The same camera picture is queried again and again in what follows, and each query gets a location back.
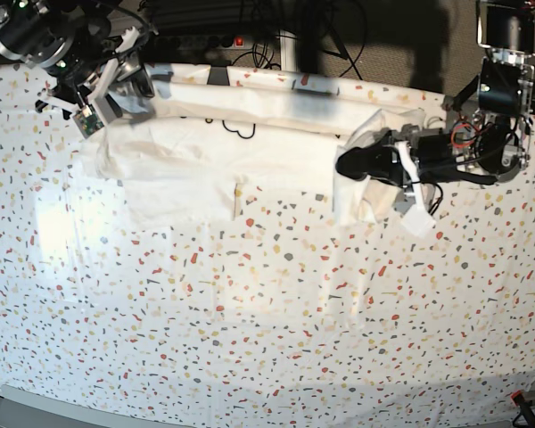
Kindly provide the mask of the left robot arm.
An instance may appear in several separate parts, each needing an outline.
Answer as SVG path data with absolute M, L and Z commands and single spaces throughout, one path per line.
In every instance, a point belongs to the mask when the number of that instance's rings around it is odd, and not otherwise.
M 408 189 L 468 182 L 495 185 L 514 179 L 530 160 L 534 88 L 535 1 L 479 1 L 477 44 L 481 71 L 448 104 L 445 129 L 376 133 L 371 144 L 349 148 L 336 172 Z

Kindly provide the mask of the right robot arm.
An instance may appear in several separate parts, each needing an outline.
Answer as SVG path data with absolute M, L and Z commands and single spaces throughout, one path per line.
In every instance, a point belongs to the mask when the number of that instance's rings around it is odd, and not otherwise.
M 85 136 L 121 117 L 114 84 L 154 97 L 141 55 L 151 33 L 118 1 L 0 1 L 0 55 L 54 78 L 55 86 L 38 93 L 36 111 L 60 110 Z

